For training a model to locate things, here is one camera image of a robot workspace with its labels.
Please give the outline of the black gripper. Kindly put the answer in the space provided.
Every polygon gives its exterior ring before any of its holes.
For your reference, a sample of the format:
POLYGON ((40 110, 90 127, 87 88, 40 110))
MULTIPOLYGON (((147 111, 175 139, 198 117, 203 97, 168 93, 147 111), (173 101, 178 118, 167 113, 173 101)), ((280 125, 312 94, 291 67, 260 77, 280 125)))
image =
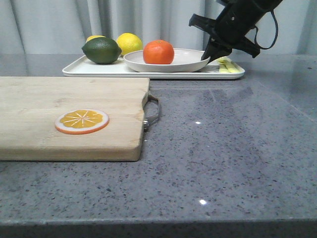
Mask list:
POLYGON ((274 46, 278 37, 278 22, 274 9, 282 0, 221 0, 224 9, 217 19, 210 19, 193 14, 189 26, 195 26, 209 34, 208 44, 201 60, 212 62, 228 56, 233 49, 244 51, 255 58, 261 50, 274 46), (246 34, 255 29, 256 23, 266 14, 271 13, 275 24, 275 37, 269 47, 262 47, 257 40, 250 41, 246 34))

